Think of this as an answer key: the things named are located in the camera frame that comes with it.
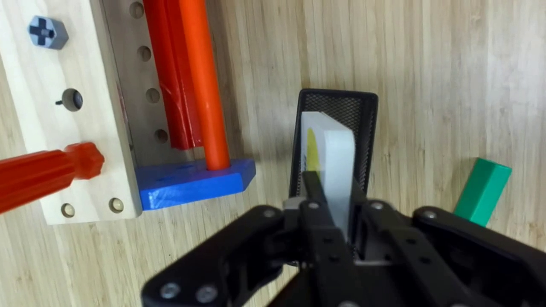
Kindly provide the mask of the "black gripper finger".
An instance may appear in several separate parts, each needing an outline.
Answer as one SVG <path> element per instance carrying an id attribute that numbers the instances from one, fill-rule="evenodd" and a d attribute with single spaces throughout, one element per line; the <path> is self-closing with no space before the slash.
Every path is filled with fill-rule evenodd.
<path id="1" fill-rule="evenodd" d="M 326 194 L 314 170 L 304 170 L 301 173 L 301 187 L 304 192 L 304 202 L 301 204 L 301 221 L 307 231 L 316 237 L 330 238 L 336 226 L 326 201 Z"/>

